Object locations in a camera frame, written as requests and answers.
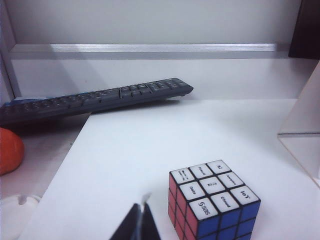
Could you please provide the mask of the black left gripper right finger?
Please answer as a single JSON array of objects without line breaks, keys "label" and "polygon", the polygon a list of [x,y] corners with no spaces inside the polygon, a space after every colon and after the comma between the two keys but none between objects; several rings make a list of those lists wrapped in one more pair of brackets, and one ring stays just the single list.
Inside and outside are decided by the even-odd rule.
[{"label": "black left gripper right finger", "polygon": [[155,220],[151,208],[148,205],[148,200],[151,193],[143,195],[140,205],[141,214],[138,220],[138,239],[139,240],[160,240]]}]

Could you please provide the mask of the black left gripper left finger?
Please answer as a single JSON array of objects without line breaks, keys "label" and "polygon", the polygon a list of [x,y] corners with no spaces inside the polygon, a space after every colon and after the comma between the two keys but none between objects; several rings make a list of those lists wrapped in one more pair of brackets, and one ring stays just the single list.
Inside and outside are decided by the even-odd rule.
[{"label": "black left gripper left finger", "polygon": [[126,214],[110,240],[130,240],[136,229],[138,218],[141,214],[140,205],[135,203]]}]

